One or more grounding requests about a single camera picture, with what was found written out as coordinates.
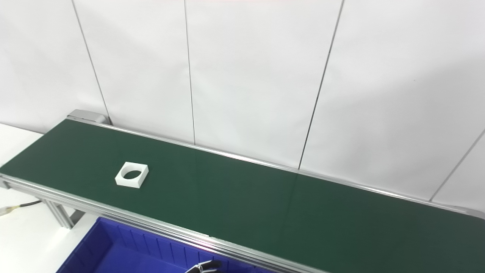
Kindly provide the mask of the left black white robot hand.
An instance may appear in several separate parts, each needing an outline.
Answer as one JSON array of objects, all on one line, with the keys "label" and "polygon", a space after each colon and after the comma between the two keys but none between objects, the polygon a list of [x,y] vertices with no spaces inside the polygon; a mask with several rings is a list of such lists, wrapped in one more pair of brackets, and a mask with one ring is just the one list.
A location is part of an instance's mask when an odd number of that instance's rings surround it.
[{"label": "left black white robot hand", "polygon": [[205,262],[197,263],[189,268],[186,273],[223,273],[220,270],[222,262],[219,260],[208,260]]}]

